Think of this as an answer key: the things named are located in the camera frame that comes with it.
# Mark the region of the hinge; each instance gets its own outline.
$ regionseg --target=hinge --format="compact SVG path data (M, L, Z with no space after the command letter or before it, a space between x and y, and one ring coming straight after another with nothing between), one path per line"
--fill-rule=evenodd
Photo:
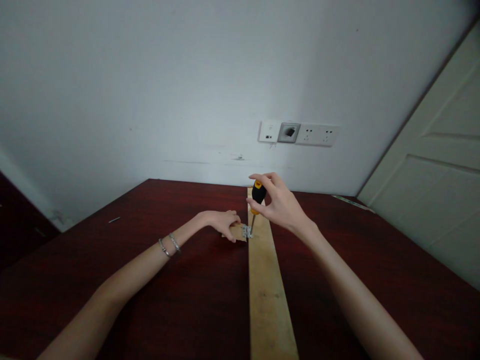
M243 228L241 229L241 235L245 239L251 239L252 238L252 227L247 226L247 225L243 225Z

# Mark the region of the hand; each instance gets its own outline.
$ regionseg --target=hand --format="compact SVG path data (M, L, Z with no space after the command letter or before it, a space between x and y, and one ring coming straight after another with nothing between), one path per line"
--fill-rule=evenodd
M249 178L259 180L271 197L271 203L268 206L261 205L252 198L247 198L246 202L250 204L253 210L258 211L271 222L290 230L296 235L304 226L311 223L295 195L277 173L253 174Z
M225 237L232 243L235 243L237 241L232 235L232 232L230 231L231 224L241 223L240 217L237 215L237 212L235 210L228 210L225 212L204 211L203 213L206 216L206 223L208 225L225 235Z

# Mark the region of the switch panel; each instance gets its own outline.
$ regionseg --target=switch panel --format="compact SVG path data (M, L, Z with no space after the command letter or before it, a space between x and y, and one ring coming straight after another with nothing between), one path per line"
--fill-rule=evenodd
M279 121L262 121L260 128L259 142L276 143L279 139L280 125Z

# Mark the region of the wrist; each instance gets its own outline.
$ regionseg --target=wrist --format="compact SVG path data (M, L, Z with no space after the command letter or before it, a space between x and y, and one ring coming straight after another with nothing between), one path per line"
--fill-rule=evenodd
M317 224L308 217L298 223L293 233L309 247L325 239Z
M211 215L210 211L202 211L195 215L198 223L201 225L202 228L211 225Z

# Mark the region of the screwdriver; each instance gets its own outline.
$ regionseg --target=screwdriver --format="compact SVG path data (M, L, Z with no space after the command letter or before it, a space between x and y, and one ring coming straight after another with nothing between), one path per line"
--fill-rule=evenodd
M265 195L267 195L267 189L260 181L255 180L255 184L253 184L253 188L251 189L251 198L257 203L262 204L262 201L265 199ZM255 217L260 213L253 210L252 207L250 207L250 211L253 214L253 219L251 220L250 237L253 237Z

